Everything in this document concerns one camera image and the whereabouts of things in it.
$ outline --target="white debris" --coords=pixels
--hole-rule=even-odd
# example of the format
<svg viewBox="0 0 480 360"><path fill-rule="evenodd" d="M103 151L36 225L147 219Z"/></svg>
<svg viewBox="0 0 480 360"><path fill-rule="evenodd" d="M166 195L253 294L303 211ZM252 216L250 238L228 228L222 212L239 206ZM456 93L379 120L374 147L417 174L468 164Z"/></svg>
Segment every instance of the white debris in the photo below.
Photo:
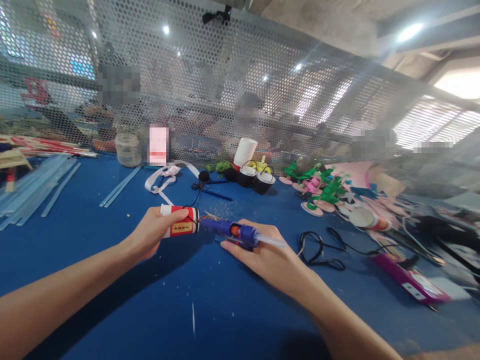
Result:
<svg viewBox="0 0 480 360"><path fill-rule="evenodd" d="M191 303L191 321L193 323L193 337L195 337L195 309L194 303Z"/></svg>

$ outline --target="white ribbon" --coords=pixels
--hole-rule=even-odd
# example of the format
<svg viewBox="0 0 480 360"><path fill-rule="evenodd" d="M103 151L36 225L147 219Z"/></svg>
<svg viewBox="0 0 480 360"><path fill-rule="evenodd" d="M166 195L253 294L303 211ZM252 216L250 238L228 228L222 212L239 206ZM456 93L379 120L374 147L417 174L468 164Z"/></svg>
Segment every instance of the white ribbon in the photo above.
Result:
<svg viewBox="0 0 480 360"><path fill-rule="evenodd" d="M191 171L193 175L198 179L200 172L197 170L195 166L193 166L191 163L182 161L182 160L175 160L173 162L173 166L164 166L157 171L155 171L152 175L148 177L148 179L145 181L145 189L147 189L149 192L153 194L159 194L169 205L174 205L173 202L170 201L170 199L163 193L163 190L170 184L173 183L174 181L177 180L177 175L179 171L181 170L177 164L184 164L186 167ZM158 187L155 185L155 182L157 181L158 177L168 177L170 178L163 183L161 187Z"/></svg>

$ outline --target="black cable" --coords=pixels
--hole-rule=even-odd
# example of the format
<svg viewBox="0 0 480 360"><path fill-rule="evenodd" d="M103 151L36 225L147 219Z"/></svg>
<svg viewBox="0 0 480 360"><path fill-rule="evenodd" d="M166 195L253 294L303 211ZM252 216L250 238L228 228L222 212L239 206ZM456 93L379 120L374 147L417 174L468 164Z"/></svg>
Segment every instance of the black cable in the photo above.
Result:
<svg viewBox="0 0 480 360"><path fill-rule="evenodd" d="M192 184L191 188L192 188L193 190L198 189L198 193L196 194L195 201L194 201L191 205L184 205L184 206L183 206L184 208L191 208L193 205L195 205L195 203L197 202L197 200L200 202L199 197L200 197L200 195L201 195L201 193L202 193L202 190L204 189L204 186L203 186L203 184L202 184L201 182L199 182L198 184L196 184L196 183Z"/></svg>
<svg viewBox="0 0 480 360"><path fill-rule="evenodd" d="M339 243L343 244L345 247L348 247L348 248L352 249L354 252L359 253L359 254L362 254L362 255L365 255L365 256L379 255L379 254L380 254L380 250L385 249L385 248L390 248L390 247L407 248L407 249L412 250L411 247L406 246L406 245L402 245L402 244L390 244L390 245L380 246L380 247L377 248L376 250L372 250L372 251L369 251L369 252L363 252L363 251L357 250L357 249L354 248L353 246L350 246L349 244L347 244L347 243L342 239L342 237L339 235L339 233L338 233L334 228L332 228L332 227L327 227L327 228L326 228L326 231L327 231L334 239L336 239Z"/></svg>
<svg viewBox="0 0 480 360"><path fill-rule="evenodd" d="M304 255L305 238L307 236L310 236L312 239L317 241L320 245L319 250L317 251L317 253L311 259L307 259ZM300 236L300 246L301 246L301 249L300 249L300 252L298 253L298 255L301 255L303 261L305 261L310 266L329 266L329 267L331 267L335 270L338 270L338 271L344 271L347 268L345 266L345 264L337 258L333 258L331 260L316 261L319 257L321 257L323 255L324 247L336 249L336 250L339 250L339 251L342 251L342 252L345 252L347 250L346 250L346 248L340 248L340 247L336 247L336 246L324 243L322 238L314 231L305 231L301 234L301 236Z"/></svg>

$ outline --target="blue tabletop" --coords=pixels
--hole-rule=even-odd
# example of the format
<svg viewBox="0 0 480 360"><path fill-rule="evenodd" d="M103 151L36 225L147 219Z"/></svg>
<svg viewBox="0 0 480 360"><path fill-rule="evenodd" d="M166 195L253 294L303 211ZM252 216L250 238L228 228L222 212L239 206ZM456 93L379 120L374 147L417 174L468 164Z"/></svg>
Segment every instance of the blue tabletop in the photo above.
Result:
<svg viewBox="0 0 480 360"><path fill-rule="evenodd" d="M132 169L110 155L80 162L47 217L40 217L41 207L24 226L10 225L0 232L0 295L117 244L148 207L164 203L144 189L154 170L141 169L109 208L99 207ZM176 205L191 204L197 194L190 187L195 180L184 168L165 194ZM279 181L264 196L235 183L212 185L210 190L234 201L203 194L201 212L276 225L294 250L307 230L332 243L328 226L359 250L376 248L337 214L308 215L295 191ZM326 249L324 257L341 259L347 270L314 270L400 354L480 341L480 312L473 300L441 305L436 313L418 304L371 258L332 249ZM443 274L421 262L426 276ZM162 241L153 258L118 279L28 357L298 359L327 354L305 310L224 251L211 233L200 230Z"/></svg>

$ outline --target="paper cup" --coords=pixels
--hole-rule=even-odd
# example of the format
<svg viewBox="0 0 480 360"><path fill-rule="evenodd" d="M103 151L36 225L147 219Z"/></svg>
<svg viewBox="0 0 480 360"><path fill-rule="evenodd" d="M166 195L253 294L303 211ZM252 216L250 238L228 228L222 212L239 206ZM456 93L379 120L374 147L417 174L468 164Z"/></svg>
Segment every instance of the paper cup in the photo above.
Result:
<svg viewBox="0 0 480 360"><path fill-rule="evenodd" d="M199 210L196 207L183 207L162 204L160 214L163 216L170 215L178 210L187 209L188 216L182 221L175 222L168 227L165 238L171 238L179 235L195 234L199 231Z"/></svg>
<svg viewBox="0 0 480 360"><path fill-rule="evenodd" d="M233 163L237 164L238 166L242 166L242 164L254 156L257 145L257 141L247 137L242 137L238 143L238 147L236 148Z"/></svg>
<svg viewBox="0 0 480 360"><path fill-rule="evenodd" d="M254 180L255 175L257 175L257 170L255 170L253 167L242 166L240 168L240 172L238 173L238 176L236 177L236 181L240 186L244 188L248 188L252 184L252 181Z"/></svg>
<svg viewBox="0 0 480 360"><path fill-rule="evenodd" d="M378 216L372 210L362 207L355 209L349 216L350 222L359 227L374 231L388 231L392 227L392 222L387 218Z"/></svg>
<svg viewBox="0 0 480 360"><path fill-rule="evenodd" d="M252 182L253 191L257 194L265 194L275 183L275 177L266 172L259 172Z"/></svg>

